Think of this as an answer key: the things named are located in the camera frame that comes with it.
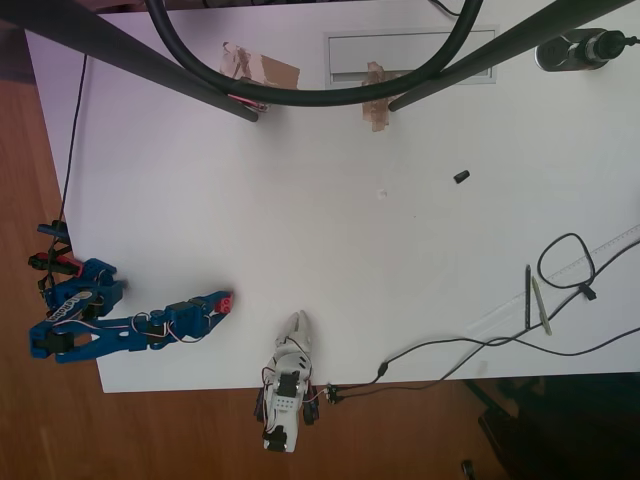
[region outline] white robot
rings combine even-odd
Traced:
[[[318,419],[318,393],[311,385],[311,331],[301,310],[289,317],[276,339],[276,352],[262,369],[263,388],[254,414],[264,423],[264,448],[293,452],[298,438],[298,410],[304,421]]]

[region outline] white table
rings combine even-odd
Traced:
[[[487,0],[477,23],[505,31],[545,3]],[[146,14],[106,18],[169,56]],[[451,26],[424,0],[171,18],[209,65],[232,41],[300,67],[300,88],[324,88],[325,32]],[[596,24],[640,34],[640,3]],[[36,35],[29,45],[62,186],[82,56]],[[640,224],[638,78],[640,47],[590,73],[544,73],[528,52],[498,67],[497,84],[447,89],[374,134],[359,105],[274,107],[253,124],[90,61],[66,217],[75,254],[129,283],[113,316],[236,292],[200,343],[99,359],[104,390],[255,387],[301,308],[318,384],[369,381],[418,340],[521,330],[522,302],[508,302],[548,243],[575,231],[594,249]],[[579,256],[562,250],[549,271]],[[573,351],[637,326],[639,267],[640,250],[628,253],[594,284],[596,301],[576,300],[553,337],[527,339]],[[566,293],[544,288],[548,308]],[[639,345],[626,338],[579,358],[509,345],[455,378],[633,371]],[[438,378],[469,349],[416,352],[385,380]]]

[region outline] brown packing tape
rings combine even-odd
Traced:
[[[300,69],[273,58],[251,52],[230,42],[222,44],[220,73],[227,77],[248,79],[270,87],[296,90]]]
[[[368,62],[367,79],[362,85],[373,85],[398,78],[396,73],[387,73],[377,62]],[[362,104],[362,119],[371,122],[371,130],[381,132],[389,125],[389,102],[397,97],[381,98]]]

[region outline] ruler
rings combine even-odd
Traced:
[[[595,250],[590,251],[589,253],[591,254],[596,270],[615,255],[616,252],[619,252],[624,247],[637,240],[640,240],[640,224],[630,228],[626,232],[618,235],[616,238],[609,240],[607,243],[599,246]],[[576,283],[580,281],[580,279],[585,278],[585,268],[588,268],[587,257],[582,256],[575,262],[561,268],[547,278],[558,285]],[[540,282],[540,287],[543,293],[545,305],[547,306],[547,312],[549,313],[551,313],[556,305],[558,305],[572,292],[572,290],[559,290],[557,288],[553,288],[546,285],[544,282]],[[471,338],[485,338],[491,336],[487,335],[489,331],[498,328],[505,323],[510,323],[512,325],[517,324],[517,329],[519,331],[524,326],[524,310],[525,292],[523,291],[508,302],[503,303],[486,313],[480,319],[471,322],[466,328],[465,335]]]

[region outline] wooden floor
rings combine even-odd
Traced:
[[[95,362],[32,359],[45,307],[27,257],[48,247],[36,225],[59,205],[36,87],[0,81],[0,479],[445,480],[463,479],[465,459],[479,480],[506,478],[477,424],[483,405],[459,382],[322,399],[284,455],[262,449],[255,390],[107,395]]]

